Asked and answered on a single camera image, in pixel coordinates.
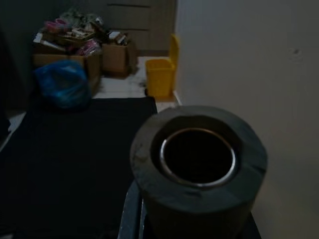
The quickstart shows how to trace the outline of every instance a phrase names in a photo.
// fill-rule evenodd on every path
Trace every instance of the cylinder opening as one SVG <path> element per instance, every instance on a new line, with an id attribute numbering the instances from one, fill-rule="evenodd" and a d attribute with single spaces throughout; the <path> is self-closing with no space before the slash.
<path id="1" fill-rule="evenodd" d="M 231 145 L 219 134 L 203 128 L 185 128 L 163 141 L 160 163 L 172 180 L 211 187 L 231 178 L 236 157 Z"/>

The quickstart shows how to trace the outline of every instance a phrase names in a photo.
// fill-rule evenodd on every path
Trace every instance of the blue plastic bag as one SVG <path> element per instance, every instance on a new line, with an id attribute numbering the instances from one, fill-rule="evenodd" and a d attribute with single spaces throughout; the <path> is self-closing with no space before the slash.
<path id="1" fill-rule="evenodd" d="M 85 72 L 75 61 L 57 61 L 34 72 L 43 96 L 59 108 L 80 108 L 91 99 Z"/>

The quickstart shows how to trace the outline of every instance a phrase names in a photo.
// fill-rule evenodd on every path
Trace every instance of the gray cylindrical object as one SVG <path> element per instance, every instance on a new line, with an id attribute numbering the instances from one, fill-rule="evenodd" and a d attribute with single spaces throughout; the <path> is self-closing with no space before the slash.
<path id="1" fill-rule="evenodd" d="M 267 155 L 234 114 L 178 107 L 140 128 L 131 166 L 159 239 L 232 239 L 250 214 Z"/>

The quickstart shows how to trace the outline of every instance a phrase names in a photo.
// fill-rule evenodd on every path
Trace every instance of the dark wall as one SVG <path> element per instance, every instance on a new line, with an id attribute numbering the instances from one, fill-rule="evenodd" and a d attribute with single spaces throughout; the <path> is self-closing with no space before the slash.
<path id="1" fill-rule="evenodd" d="M 34 88 L 32 40 L 46 20 L 55 19 L 68 7 L 63 0 L 4 0 L 0 2 L 0 97 L 7 108 L 23 108 Z"/>

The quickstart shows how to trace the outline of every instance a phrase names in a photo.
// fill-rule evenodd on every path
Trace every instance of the metal ring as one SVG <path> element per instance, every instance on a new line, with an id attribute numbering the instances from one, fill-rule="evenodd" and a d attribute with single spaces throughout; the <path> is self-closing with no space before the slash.
<path id="1" fill-rule="evenodd" d="M 175 136 L 177 136 L 180 133 L 187 132 L 187 131 L 202 131 L 202 132 L 210 133 L 210 134 L 216 136 L 217 138 L 219 138 L 229 148 L 229 150 L 231 152 L 231 155 L 232 155 L 232 164 L 231 164 L 231 167 L 230 167 L 229 171 L 222 178 L 220 178 L 218 180 L 215 180 L 213 182 L 209 182 L 209 183 L 193 183 L 191 181 L 187 181 L 187 180 L 184 180 L 184 179 L 178 177 L 176 174 L 174 174 L 170 170 L 170 168 L 166 164 L 165 157 L 164 157 L 165 147 L 167 146 L 167 143 L 169 141 L 171 141 Z M 163 169 L 164 173 L 169 178 L 171 178 L 174 181 L 177 181 L 180 184 L 184 184 L 184 185 L 191 186 L 191 187 L 199 187 L 199 188 L 215 187 L 215 186 L 219 186 L 219 185 L 224 184 L 235 173 L 235 167 L 236 167 L 236 164 L 237 164 L 235 152 L 234 152 L 233 148 L 231 147 L 231 145 L 222 136 L 220 136 L 219 134 L 217 134 L 217 133 L 215 133 L 213 131 L 210 131 L 208 129 L 204 129 L 204 128 L 184 128 L 184 129 L 181 129 L 181 130 L 176 131 L 175 133 L 171 134 L 167 139 L 165 139 L 163 141 L 163 143 L 161 145 L 159 160 L 160 160 L 160 164 L 162 166 L 162 169 Z"/>

